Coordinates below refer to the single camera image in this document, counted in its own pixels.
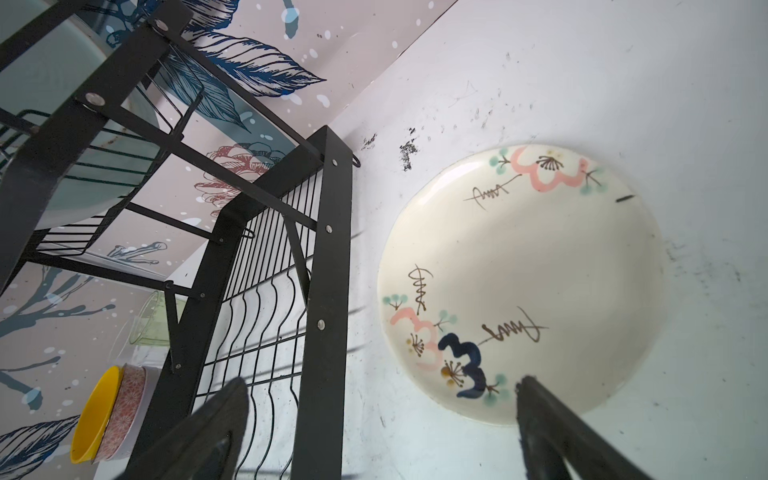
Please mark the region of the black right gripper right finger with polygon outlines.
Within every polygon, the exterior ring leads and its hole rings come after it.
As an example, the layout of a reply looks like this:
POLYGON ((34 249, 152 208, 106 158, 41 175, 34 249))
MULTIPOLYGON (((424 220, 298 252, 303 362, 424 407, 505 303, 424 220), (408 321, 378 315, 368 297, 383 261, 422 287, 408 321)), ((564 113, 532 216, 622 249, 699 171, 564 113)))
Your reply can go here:
POLYGON ((646 479, 535 377, 516 385, 517 423, 528 479, 646 479))

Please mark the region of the clear glass tumbler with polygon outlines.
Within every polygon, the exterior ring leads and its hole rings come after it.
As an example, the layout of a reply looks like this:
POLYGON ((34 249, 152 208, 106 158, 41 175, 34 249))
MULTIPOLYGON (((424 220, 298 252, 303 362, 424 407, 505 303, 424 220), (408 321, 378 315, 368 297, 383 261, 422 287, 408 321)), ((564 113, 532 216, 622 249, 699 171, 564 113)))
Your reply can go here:
POLYGON ((133 321, 128 320, 120 329, 109 352, 107 366, 131 364, 162 368, 169 352, 168 346, 132 344, 130 333, 133 321))

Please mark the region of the lilac ceramic bowl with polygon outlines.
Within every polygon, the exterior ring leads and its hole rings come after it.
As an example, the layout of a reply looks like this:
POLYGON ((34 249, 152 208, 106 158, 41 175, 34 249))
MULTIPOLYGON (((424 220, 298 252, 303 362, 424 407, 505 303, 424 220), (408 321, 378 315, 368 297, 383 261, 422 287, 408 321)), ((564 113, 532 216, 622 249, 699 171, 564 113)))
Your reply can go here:
POLYGON ((125 438, 121 442, 116 453, 112 456, 112 460, 122 460, 130 457, 159 381, 161 369, 152 366, 143 366, 143 370, 145 372, 145 383, 137 413, 133 418, 125 438))

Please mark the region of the pale green plate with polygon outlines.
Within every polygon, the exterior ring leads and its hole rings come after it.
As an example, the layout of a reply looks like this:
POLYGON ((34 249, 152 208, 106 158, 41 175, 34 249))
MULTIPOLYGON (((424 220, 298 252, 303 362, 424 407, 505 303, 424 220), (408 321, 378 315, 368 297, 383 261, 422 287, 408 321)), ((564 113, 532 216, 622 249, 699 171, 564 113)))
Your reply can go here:
POLYGON ((112 49, 58 3, 2 2, 2 238, 89 218, 140 185, 160 148, 103 110, 157 127, 142 82, 159 43, 140 27, 112 49))

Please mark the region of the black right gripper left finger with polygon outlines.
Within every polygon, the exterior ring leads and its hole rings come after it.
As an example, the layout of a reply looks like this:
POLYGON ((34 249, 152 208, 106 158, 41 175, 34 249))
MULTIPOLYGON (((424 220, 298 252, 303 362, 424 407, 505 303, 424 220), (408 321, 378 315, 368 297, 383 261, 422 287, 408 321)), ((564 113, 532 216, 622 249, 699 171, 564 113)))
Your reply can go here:
POLYGON ((248 419, 249 396, 237 377, 138 460, 121 479, 233 479, 248 419))

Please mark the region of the yellow bowl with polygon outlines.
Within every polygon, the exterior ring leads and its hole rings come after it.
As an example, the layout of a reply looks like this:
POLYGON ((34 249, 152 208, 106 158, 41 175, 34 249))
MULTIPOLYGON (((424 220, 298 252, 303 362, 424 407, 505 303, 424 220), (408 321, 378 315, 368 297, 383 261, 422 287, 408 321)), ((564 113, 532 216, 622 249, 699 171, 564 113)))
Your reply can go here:
POLYGON ((74 430, 70 462, 95 460, 106 431, 122 381, 122 370, 110 367, 93 388, 74 430))

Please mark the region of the green glass tumbler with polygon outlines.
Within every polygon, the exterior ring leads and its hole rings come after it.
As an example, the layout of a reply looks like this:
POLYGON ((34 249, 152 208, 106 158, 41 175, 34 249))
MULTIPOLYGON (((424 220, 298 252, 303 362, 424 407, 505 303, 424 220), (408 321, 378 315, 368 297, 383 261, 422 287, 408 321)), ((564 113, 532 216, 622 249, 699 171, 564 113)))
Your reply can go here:
POLYGON ((129 336, 131 345, 169 347, 165 294, 154 292, 134 319, 129 336))

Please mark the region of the red patterned bowl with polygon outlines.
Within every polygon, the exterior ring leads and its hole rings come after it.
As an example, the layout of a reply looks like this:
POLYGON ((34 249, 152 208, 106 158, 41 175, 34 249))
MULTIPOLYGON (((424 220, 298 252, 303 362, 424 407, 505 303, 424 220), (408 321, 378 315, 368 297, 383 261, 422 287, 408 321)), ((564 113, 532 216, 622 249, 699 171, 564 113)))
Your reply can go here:
POLYGON ((119 460, 130 455, 135 443, 134 424, 138 420, 146 383, 146 370, 125 364, 118 393, 102 436, 95 462, 119 460))

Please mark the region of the cream white plate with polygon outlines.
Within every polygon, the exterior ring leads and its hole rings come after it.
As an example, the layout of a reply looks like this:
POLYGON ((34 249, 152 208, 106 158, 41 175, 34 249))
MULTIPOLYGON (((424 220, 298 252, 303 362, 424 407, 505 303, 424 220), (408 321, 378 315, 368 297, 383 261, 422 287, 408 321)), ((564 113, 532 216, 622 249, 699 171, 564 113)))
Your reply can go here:
POLYGON ((515 385, 576 412, 639 368, 668 317, 662 235, 603 164, 541 144, 472 155, 398 215, 377 293, 409 379, 464 417, 511 425, 515 385))

